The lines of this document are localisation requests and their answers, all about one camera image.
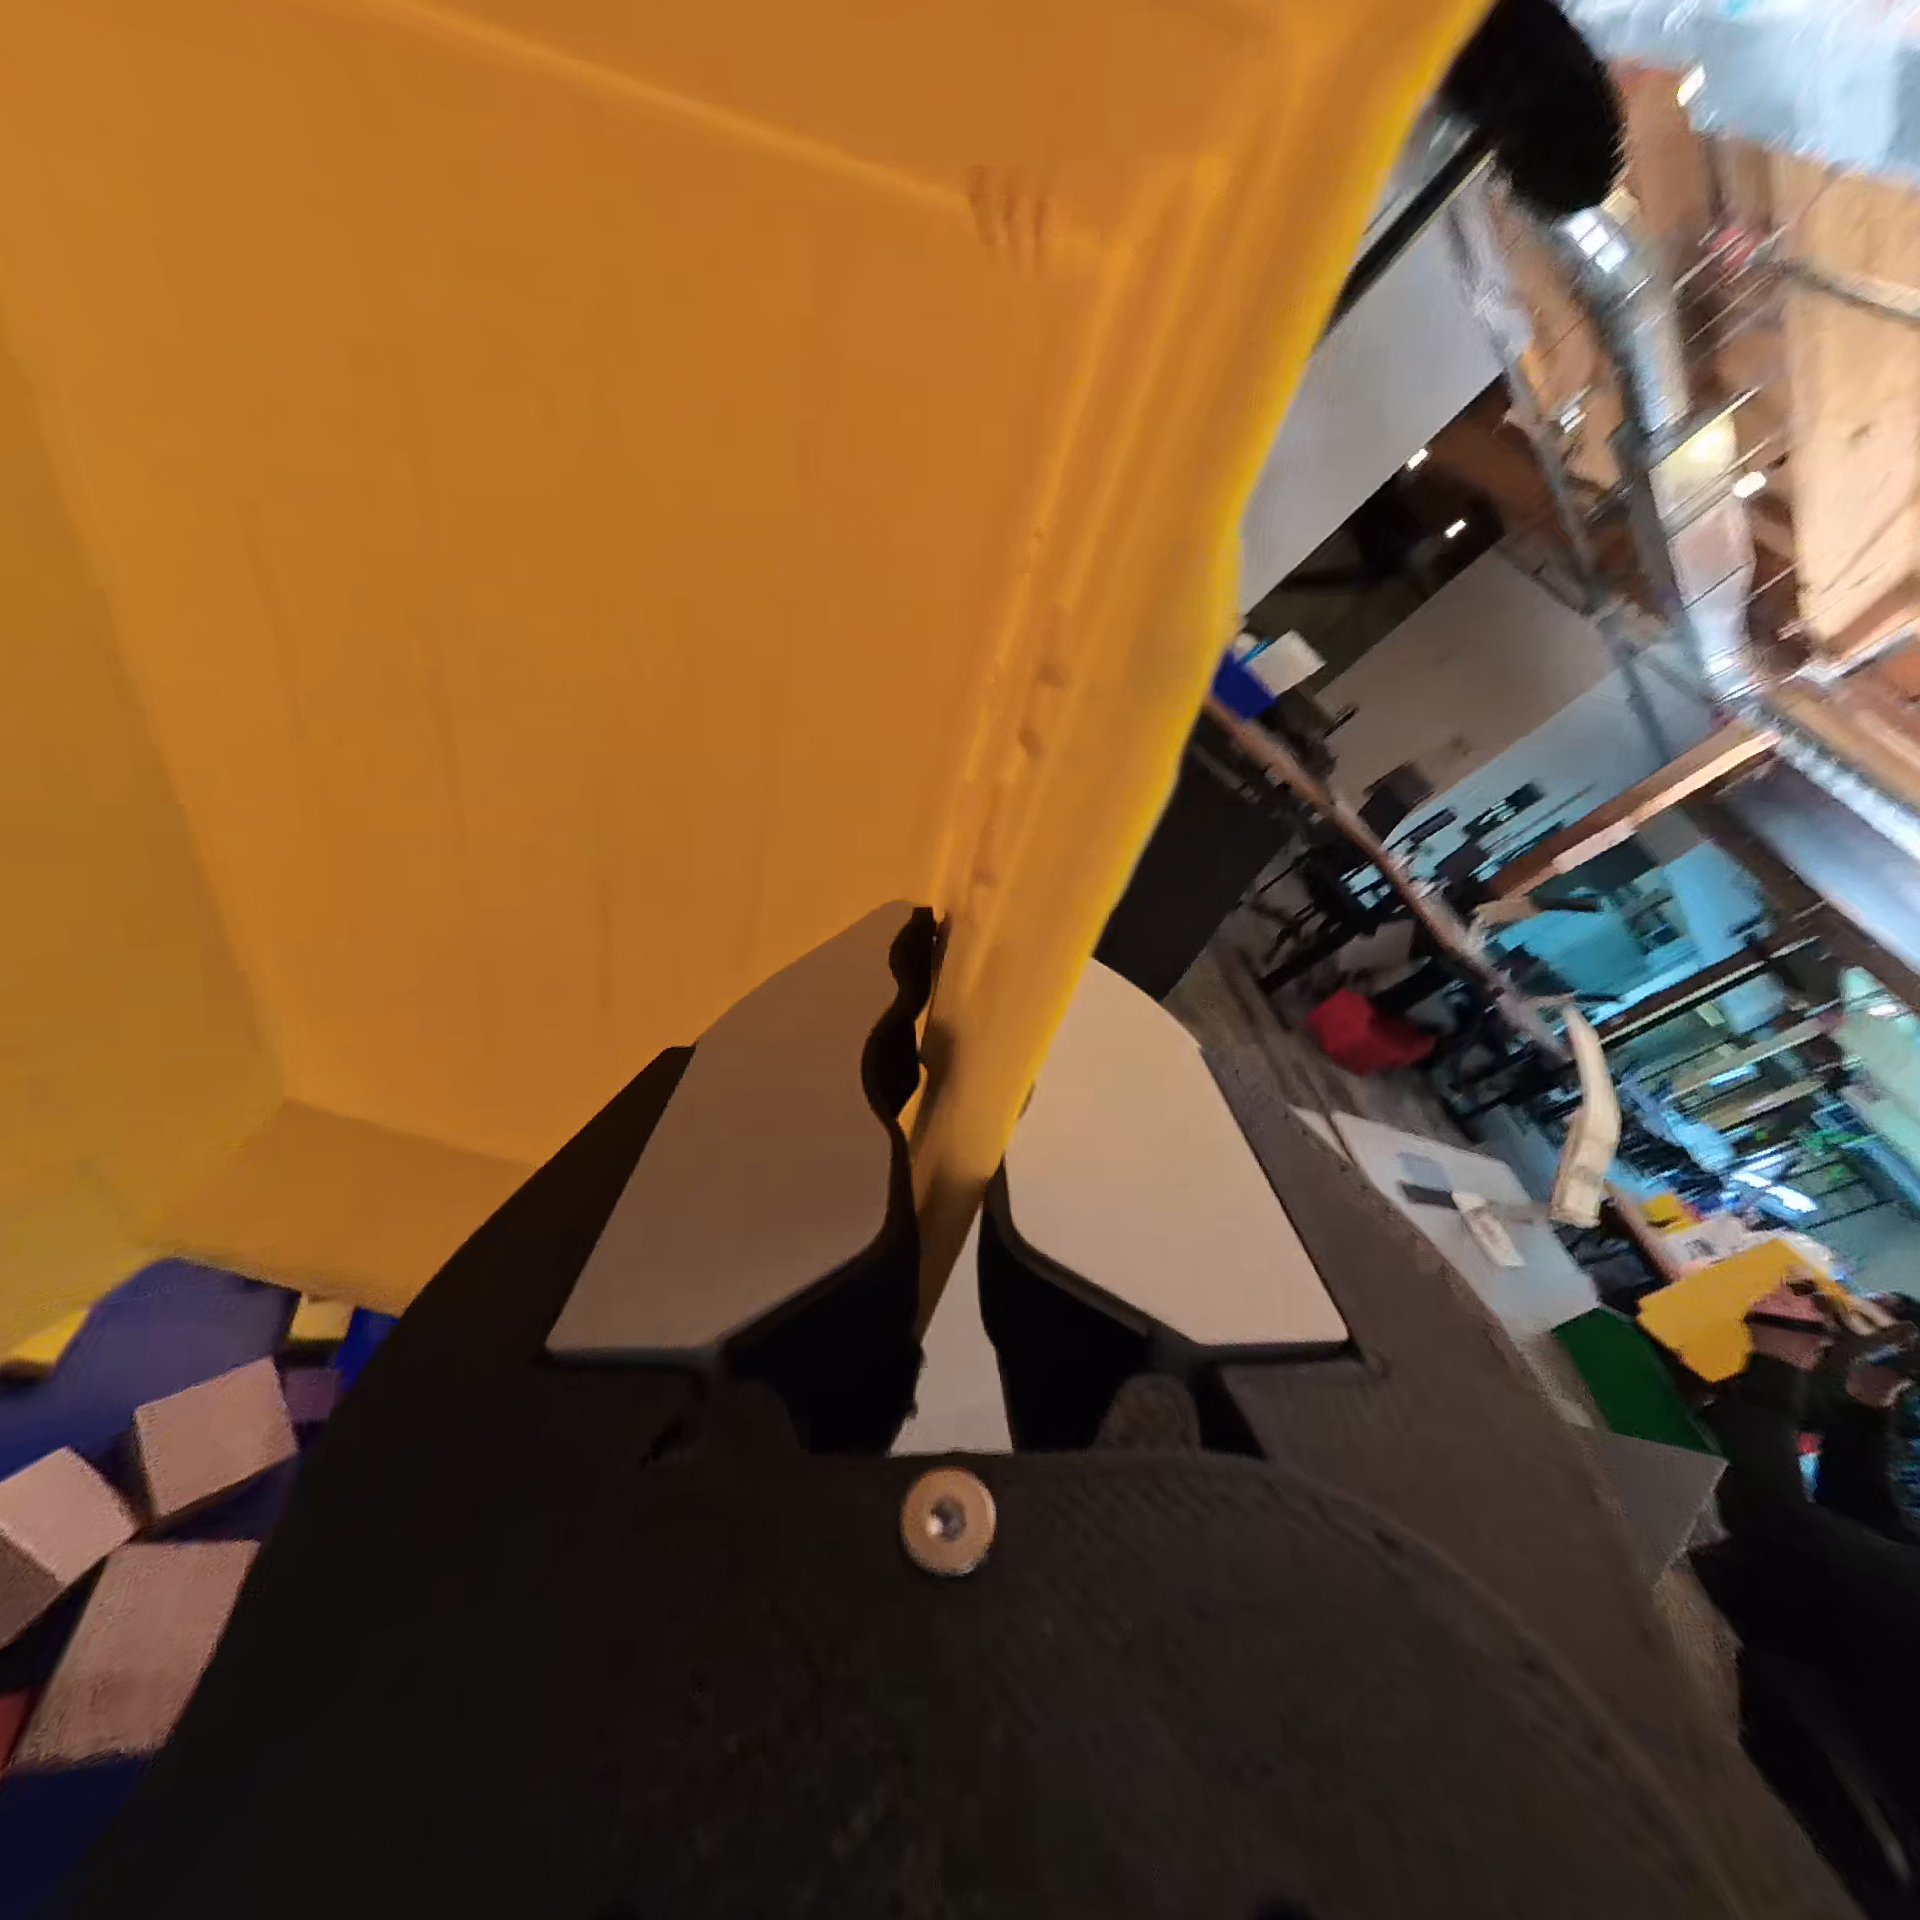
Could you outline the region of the black mesh office chair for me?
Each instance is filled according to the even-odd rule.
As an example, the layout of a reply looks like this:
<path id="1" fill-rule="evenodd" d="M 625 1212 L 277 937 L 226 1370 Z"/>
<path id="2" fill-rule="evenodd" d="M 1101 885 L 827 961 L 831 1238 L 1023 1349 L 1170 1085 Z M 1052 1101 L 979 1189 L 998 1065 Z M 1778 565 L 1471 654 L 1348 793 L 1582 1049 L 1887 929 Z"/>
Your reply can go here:
<path id="1" fill-rule="evenodd" d="M 1290 791 L 1202 714 L 1093 957 L 1163 1002 L 1295 830 Z"/>

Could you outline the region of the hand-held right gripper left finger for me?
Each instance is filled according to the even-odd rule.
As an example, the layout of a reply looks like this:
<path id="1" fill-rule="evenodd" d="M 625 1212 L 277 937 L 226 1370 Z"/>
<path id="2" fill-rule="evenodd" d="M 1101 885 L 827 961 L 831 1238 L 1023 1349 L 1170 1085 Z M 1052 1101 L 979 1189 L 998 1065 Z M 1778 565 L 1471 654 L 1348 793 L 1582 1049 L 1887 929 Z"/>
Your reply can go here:
<path id="1" fill-rule="evenodd" d="M 547 1356 L 763 1385 L 798 1434 L 898 1434 L 921 1377 L 903 1111 L 940 923 L 884 903 L 695 1042 Z"/>

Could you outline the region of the brown wooden desk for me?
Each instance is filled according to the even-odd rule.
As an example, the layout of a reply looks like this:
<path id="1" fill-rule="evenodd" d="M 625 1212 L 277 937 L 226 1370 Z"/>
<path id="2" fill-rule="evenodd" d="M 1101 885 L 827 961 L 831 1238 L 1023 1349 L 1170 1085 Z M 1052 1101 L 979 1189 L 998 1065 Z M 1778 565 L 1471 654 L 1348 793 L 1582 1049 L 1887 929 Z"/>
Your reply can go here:
<path id="1" fill-rule="evenodd" d="M 1519 995 L 1513 983 L 1490 964 L 1478 935 L 1469 923 L 1447 906 L 1438 891 L 1415 879 L 1404 863 L 1390 853 L 1388 844 L 1358 815 L 1358 812 L 1325 788 L 1307 769 L 1282 745 L 1266 733 L 1258 723 L 1238 717 L 1215 694 L 1207 694 L 1202 714 L 1222 729 L 1241 755 L 1265 769 L 1270 783 L 1291 791 L 1307 810 L 1331 825 L 1361 860 L 1374 866 L 1393 894 L 1405 906 L 1411 916 L 1420 921 L 1433 942 L 1445 948 L 1457 963 L 1458 972 L 1469 977 L 1481 995 L 1499 1010 L 1499 1017 L 1525 1042 L 1534 1045 L 1548 1060 L 1562 1067 L 1573 1065 L 1573 1053 L 1562 1036 L 1545 1021 L 1532 999 Z"/>

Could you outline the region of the red bag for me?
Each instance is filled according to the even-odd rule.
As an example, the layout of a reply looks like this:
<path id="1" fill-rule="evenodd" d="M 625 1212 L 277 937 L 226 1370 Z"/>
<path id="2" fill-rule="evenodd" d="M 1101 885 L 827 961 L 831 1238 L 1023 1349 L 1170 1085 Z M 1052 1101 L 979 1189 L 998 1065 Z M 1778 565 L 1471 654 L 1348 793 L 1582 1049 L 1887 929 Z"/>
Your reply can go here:
<path id="1" fill-rule="evenodd" d="M 1306 1031 L 1332 1065 L 1356 1077 L 1417 1069 L 1439 1042 L 1429 1026 L 1388 1013 L 1356 988 L 1318 999 L 1306 1017 Z"/>

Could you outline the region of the pile of wooden cubes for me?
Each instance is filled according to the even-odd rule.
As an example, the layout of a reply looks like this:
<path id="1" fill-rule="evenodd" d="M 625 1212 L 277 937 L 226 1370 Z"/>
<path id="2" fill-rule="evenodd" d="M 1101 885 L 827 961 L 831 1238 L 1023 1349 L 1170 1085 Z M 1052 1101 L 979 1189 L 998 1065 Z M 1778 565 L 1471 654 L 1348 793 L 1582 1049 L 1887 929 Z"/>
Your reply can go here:
<path id="1" fill-rule="evenodd" d="M 134 1403 L 103 1459 L 5 1474 L 5 1774 L 143 1762 L 174 1732 L 252 1573 L 234 1510 L 283 1492 L 348 1385 L 355 1313 L 300 1298 L 277 1353 Z"/>

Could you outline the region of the yellow flat board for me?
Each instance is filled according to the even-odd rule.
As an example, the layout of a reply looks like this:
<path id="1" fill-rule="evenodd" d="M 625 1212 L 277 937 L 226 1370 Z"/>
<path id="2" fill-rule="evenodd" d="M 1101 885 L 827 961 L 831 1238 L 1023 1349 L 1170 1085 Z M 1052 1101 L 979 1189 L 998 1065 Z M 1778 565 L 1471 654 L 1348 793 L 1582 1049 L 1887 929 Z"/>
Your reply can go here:
<path id="1" fill-rule="evenodd" d="M 1767 1235 L 1650 1291 L 1639 1300 L 1636 1316 L 1641 1331 L 1692 1377 L 1719 1385 L 1737 1377 L 1748 1358 L 1748 1310 L 1773 1289 L 1794 1284 L 1833 1300 L 1845 1294 L 1818 1242 Z"/>

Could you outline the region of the yellow plastic box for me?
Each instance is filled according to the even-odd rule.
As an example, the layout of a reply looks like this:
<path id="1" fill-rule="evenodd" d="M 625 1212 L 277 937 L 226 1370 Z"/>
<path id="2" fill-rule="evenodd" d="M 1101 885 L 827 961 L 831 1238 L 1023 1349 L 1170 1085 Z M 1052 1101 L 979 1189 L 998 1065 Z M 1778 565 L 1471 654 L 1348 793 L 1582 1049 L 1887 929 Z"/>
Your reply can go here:
<path id="1" fill-rule="evenodd" d="M 1485 4 L 5 4 L 5 1349 L 945 921 L 955 1258 Z"/>

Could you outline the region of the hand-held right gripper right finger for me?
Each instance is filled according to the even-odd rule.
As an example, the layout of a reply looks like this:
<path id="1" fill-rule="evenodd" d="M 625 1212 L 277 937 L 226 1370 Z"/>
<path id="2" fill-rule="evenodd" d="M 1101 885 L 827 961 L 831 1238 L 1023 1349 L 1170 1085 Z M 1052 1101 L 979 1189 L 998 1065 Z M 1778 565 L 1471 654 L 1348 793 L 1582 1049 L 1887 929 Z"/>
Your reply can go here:
<path id="1" fill-rule="evenodd" d="M 1093 1434 L 1135 1377 L 1318 1362 L 1348 1323 L 1197 1039 L 1087 963 L 982 1196 L 981 1321 L 1010 1434 Z"/>

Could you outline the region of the green flat board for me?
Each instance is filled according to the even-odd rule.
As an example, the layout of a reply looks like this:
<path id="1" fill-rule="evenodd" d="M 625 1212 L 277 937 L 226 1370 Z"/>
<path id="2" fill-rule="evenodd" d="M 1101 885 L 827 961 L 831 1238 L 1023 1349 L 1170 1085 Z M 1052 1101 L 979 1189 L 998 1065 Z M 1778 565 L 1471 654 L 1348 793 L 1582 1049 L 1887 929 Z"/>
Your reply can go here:
<path id="1" fill-rule="evenodd" d="M 1663 1349 L 1644 1333 L 1639 1319 L 1597 1305 L 1555 1326 L 1551 1340 L 1611 1434 L 1722 1459 L 1716 1437 L 1683 1394 Z"/>

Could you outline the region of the blue plastic box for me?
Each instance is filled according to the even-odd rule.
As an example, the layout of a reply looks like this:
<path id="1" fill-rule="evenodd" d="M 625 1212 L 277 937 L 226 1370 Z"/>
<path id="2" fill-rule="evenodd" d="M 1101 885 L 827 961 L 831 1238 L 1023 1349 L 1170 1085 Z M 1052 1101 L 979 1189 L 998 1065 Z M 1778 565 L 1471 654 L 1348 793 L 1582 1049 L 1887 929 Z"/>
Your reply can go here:
<path id="1" fill-rule="evenodd" d="M 131 1429 L 138 1406 L 254 1361 L 282 1374 L 294 1453 L 322 1435 L 339 1397 L 362 1377 L 395 1316 L 350 1307 L 348 1331 L 293 1334 L 300 1298 L 191 1262 L 156 1262 L 84 1310 L 45 1377 L 5 1374 L 2 1470 L 11 1477 L 71 1450 L 131 1506 L 142 1500 Z M 154 1767 L 154 1754 L 109 1754 L 75 1767 L 22 1767 L 17 1746 L 33 1707 L 86 1611 L 99 1574 L 83 1577 L 5 1643 L 2 1916 L 45 1916 Z"/>

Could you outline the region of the silver ventilation duct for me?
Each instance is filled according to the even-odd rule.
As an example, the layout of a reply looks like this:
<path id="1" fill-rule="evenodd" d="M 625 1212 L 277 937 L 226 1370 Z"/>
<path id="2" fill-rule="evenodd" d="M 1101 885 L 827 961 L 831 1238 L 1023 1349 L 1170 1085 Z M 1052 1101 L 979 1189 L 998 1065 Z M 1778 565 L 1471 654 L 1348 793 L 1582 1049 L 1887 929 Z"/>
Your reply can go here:
<path id="1" fill-rule="evenodd" d="M 1707 404 L 1683 318 L 1626 189 L 1542 229 L 1622 406 L 1617 465 L 1641 566 L 1711 706 L 1769 737 L 1775 759 L 1868 830 L 1917 858 L 1916 743 L 1836 666 L 1769 663 L 1750 626 L 1757 540 L 1737 451 L 1737 401 Z"/>

